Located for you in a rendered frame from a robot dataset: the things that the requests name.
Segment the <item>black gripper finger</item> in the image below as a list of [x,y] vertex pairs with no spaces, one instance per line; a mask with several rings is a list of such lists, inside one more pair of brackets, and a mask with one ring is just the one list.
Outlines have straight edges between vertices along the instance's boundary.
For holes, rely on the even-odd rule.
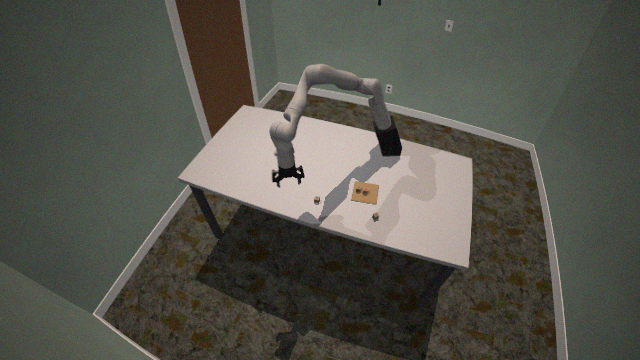
[[[286,177],[286,174],[284,173],[282,176],[280,176],[278,174],[278,176],[275,178],[275,176],[278,174],[278,171],[275,171],[274,169],[272,170],[272,182],[276,182],[277,183],[277,187],[280,188],[280,181]],[[278,180],[278,177],[280,178],[280,180]]]
[[295,174],[293,174],[293,173],[289,173],[289,174],[290,174],[290,176],[293,176],[294,178],[297,178],[297,179],[298,179],[298,185],[300,185],[300,183],[301,183],[301,178],[304,178],[304,177],[305,177],[305,176],[304,176],[304,172],[303,172],[302,165],[300,165],[300,166],[299,166],[298,168],[296,168],[296,169],[297,169],[297,171],[301,172],[301,174],[299,174],[299,173],[297,173],[297,172],[296,172]]

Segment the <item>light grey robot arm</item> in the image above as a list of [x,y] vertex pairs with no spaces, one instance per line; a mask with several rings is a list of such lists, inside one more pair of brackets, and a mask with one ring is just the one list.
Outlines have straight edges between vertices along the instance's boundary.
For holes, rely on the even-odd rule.
[[359,80],[357,80],[357,78],[353,73],[337,70],[325,64],[310,65],[305,68],[295,94],[283,114],[290,123],[277,121],[270,127],[270,137],[276,147],[274,155],[277,156],[279,167],[288,169],[295,164],[294,148],[291,141],[296,136],[299,120],[307,106],[307,93],[313,85],[335,84],[343,90],[374,95],[374,98],[371,96],[368,99],[368,104],[378,129],[385,130],[391,126],[391,118],[387,114],[388,109],[380,81],[369,78],[358,78]]

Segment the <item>tan square mat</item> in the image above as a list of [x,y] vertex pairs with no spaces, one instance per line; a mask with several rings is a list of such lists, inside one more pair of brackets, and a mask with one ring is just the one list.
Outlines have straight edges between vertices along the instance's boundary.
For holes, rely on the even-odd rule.
[[[361,192],[356,191],[357,185],[362,186]],[[364,187],[369,188],[367,194],[363,193]],[[351,200],[377,204],[378,189],[379,185],[355,181]]]

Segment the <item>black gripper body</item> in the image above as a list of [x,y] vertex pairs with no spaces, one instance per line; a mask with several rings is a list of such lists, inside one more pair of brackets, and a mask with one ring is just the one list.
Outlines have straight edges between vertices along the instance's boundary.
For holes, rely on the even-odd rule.
[[[285,173],[285,174],[287,173],[287,174],[286,174],[286,177],[284,177],[284,178],[291,178],[292,176],[290,176],[290,175],[289,175],[289,173],[293,173],[293,174],[295,174],[295,173],[297,172],[297,169],[296,169],[296,167],[295,167],[295,164],[294,164],[294,166],[293,166],[293,167],[288,168],[288,169],[283,169],[283,168],[281,168],[281,167],[279,167],[279,166],[278,166],[278,168],[279,168],[279,170],[280,170],[280,171],[278,171],[278,174],[279,174],[280,176],[282,176],[284,173]],[[292,172],[292,171],[293,171],[293,172]]]

